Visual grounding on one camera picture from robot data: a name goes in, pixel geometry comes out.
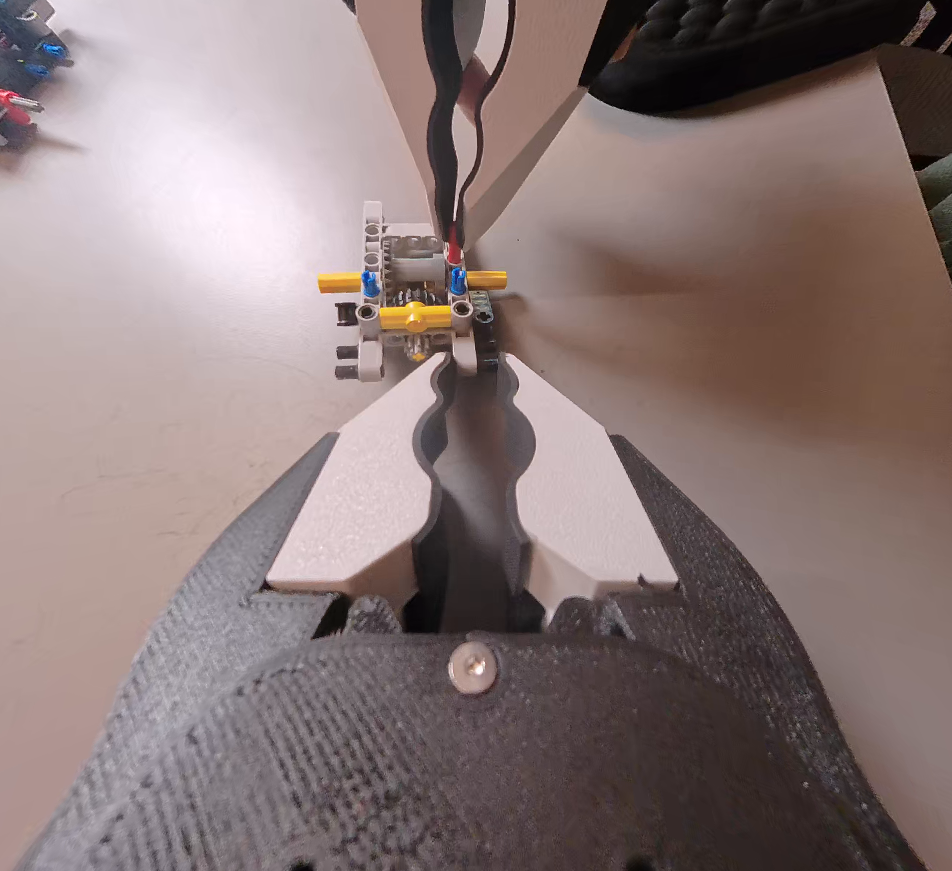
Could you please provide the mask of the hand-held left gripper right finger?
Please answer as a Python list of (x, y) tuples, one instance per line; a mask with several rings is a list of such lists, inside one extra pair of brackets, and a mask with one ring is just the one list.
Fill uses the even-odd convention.
[(513, 355), (501, 356), (498, 382), (517, 592), (557, 608), (675, 590), (675, 568), (605, 428)]

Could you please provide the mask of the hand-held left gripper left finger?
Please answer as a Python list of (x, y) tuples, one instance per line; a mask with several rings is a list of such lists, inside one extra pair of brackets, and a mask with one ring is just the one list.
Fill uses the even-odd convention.
[(418, 592), (414, 547), (434, 526), (451, 357), (434, 355), (336, 432), (266, 574), (278, 592), (376, 596), (404, 607)]

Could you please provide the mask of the grey lego frame assembly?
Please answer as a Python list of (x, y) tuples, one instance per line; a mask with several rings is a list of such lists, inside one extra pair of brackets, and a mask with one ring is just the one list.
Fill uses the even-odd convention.
[(363, 204), (361, 268), (378, 273), (378, 298), (333, 295), (339, 328), (356, 330), (356, 341), (336, 348), (335, 377), (371, 383), (385, 375), (389, 353), (411, 365), (447, 352), (459, 371), (472, 376), (497, 370), (498, 346), (490, 293), (449, 293), (446, 245), (429, 223), (387, 222), (379, 201)]

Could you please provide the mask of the lego car chassis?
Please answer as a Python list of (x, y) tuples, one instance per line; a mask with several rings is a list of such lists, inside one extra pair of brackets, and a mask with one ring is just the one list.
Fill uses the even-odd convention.
[(21, 149), (44, 111), (39, 93), (57, 70), (74, 64), (52, 26), (50, 0), (1, 0), (1, 147)]

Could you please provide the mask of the person's right hand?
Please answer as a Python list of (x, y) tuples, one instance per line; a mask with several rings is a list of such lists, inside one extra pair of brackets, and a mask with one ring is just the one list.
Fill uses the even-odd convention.
[(462, 72), (457, 107), (468, 122), (475, 126), (477, 110), (490, 80), (490, 75), (478, 55), (473, 55)]

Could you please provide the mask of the person's green sweatshirt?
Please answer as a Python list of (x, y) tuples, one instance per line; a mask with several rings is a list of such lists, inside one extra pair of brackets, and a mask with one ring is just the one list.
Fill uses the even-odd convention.
[(951, 154), (916, 171), (948, 274), (951, 274)]

